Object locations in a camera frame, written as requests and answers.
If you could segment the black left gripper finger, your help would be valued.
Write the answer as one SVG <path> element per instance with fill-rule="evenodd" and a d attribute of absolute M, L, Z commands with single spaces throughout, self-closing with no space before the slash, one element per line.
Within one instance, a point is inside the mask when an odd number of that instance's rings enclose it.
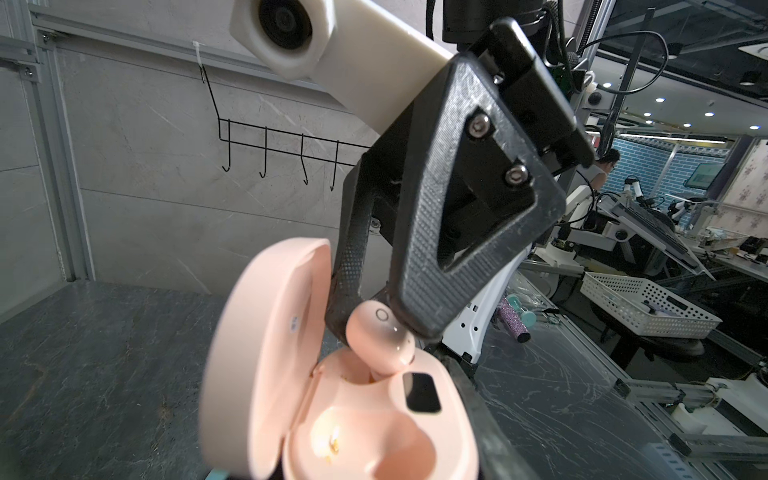
<path fill-rule="evenodd" d="M 444 356 L 443 365 L 458 390 L 475 436 L 479 454 L 478 479 L 539 479 L 539 475 L 504 435 L 460 364 L 452 357 Z"/>

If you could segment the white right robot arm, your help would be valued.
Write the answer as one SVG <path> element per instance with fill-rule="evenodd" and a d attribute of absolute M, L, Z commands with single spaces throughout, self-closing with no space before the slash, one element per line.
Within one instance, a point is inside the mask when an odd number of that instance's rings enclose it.
<path fill-rule="evenodd" d="M 505 287 L 565 210 L 557 176 L 595 153 L 553 78 L 552 17 L 501 17 L 416 94 L 347 176 L 326 323 L 362 302 L 373 221 L 391 245 L 377 298 L 416 337 L 476 362 Z"/>

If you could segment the peach earbud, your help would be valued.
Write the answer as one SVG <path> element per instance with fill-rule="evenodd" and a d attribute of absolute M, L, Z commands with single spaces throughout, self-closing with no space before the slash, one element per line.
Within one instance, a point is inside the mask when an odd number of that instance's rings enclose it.
<path fill-rule="evenodd" d="M 352 351 L 380 377 L 404 371 L 415 357 L 415 337 L 385 304 L 368 300 L 351 313 L 346 340 Z"/>

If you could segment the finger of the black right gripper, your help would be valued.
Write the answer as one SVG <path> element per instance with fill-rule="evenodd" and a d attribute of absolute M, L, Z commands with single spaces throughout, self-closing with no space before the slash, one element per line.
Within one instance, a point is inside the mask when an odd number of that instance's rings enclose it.
<path fill-rule="evenodd" d="M 339 238 L 325 323 L 346 343 L 346 325 L 362 302 L 361 283 L 371 220 L 396 216 L 396 199 L 387 169 L 372 152 L 362 155 L 343 183 Z"/>
<path fill-rule="evenodd" d="M 552 226 L 565 197 L 490 74 L 459 55 L 412 103 L 392 254 L 391 306 L 439 337 Z"/>

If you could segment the teal earbud charging case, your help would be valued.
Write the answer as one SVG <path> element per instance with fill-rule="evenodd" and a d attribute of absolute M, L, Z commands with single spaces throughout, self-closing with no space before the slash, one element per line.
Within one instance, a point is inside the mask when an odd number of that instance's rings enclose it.
<path fill-rule="evenodd" d="M 223 470 L 212 469 L 205 476 L 204 480 L 228 480 L 229 473 Z"/>

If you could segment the peach earbud charging case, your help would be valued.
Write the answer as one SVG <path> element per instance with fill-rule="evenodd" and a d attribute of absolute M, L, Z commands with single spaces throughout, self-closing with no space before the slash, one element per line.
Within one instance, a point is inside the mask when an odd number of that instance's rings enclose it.
<path fill-rule="evenodd" d="M 238 479 L 474 479 L 479 454 L 446 367 L 416 346 L 380 377 L 348 346 L 322 356 L 331 250 L 281 241 L 233 288 L 199 407 L 205 462 Z"/>

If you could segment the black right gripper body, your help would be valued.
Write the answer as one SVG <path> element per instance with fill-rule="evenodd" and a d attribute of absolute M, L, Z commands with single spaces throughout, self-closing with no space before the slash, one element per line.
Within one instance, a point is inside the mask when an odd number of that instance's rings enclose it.
<path fill-rule="evenodd" d="M 394 269 L 498 270 L 562 214 L 556 176 L 594 153 L 545 51 L 494 20 L 363 154 Z"/>

